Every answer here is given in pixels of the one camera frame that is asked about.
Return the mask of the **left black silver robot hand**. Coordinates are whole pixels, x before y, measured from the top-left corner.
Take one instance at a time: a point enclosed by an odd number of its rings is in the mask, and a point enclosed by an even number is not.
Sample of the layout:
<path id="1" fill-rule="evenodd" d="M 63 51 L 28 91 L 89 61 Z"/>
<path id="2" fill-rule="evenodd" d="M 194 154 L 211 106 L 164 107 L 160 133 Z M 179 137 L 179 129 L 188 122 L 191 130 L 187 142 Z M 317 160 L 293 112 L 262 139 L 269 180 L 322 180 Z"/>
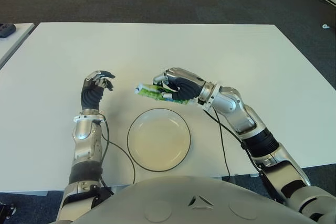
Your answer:
<path id="1" fill-rule="evenodd" d="M 113 90 L 113 85 L 110 79 L 115 76 L 104 70 L 96 70 L 89 74 L 83 82 L 81 90 L 81 108 L 99 110 L 99 103 L 103 97 L 105 89 Z"/>

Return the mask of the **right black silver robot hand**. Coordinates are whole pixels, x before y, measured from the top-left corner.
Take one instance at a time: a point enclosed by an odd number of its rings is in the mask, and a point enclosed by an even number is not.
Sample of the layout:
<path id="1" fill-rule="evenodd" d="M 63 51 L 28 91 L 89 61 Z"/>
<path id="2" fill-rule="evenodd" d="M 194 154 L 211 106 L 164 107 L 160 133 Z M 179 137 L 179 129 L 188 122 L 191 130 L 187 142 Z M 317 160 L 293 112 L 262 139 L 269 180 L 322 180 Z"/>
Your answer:
<path id="1" fill-rule="evenodd" d="M 154 77 L 153 84 L 159 86 L 162 98 L 185 101 L 199 97 L 208 82 L 192 72 L 174 67 Z"/>

